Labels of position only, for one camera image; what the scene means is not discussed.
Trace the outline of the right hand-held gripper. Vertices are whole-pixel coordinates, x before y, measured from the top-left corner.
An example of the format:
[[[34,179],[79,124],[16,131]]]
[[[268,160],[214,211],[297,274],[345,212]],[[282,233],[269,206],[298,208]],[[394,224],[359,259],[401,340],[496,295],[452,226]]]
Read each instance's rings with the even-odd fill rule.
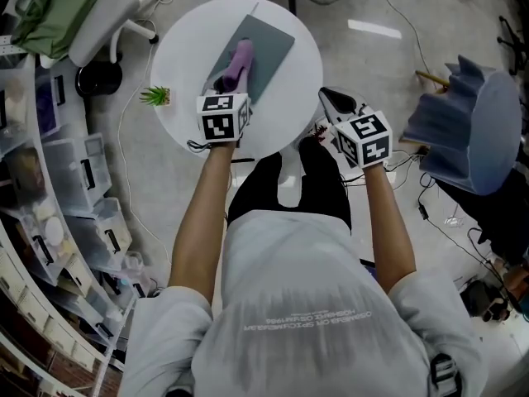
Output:
[[[350,95],[322,87],[318,97],[331,124],[337,150],[361,169],[383,163],[393,151],[393,133],[381,111]]]

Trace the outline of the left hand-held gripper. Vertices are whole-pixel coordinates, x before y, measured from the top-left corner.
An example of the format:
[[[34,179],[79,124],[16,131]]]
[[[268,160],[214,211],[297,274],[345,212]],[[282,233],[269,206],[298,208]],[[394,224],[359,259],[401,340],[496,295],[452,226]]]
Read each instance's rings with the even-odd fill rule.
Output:
[[[252,111],[248,94],[249,70],[241,69],[238,93],[232,92],[232,78],[221,76],[208,90],[197,97],[198,126],[207,144],[239,141],[250,124]]]

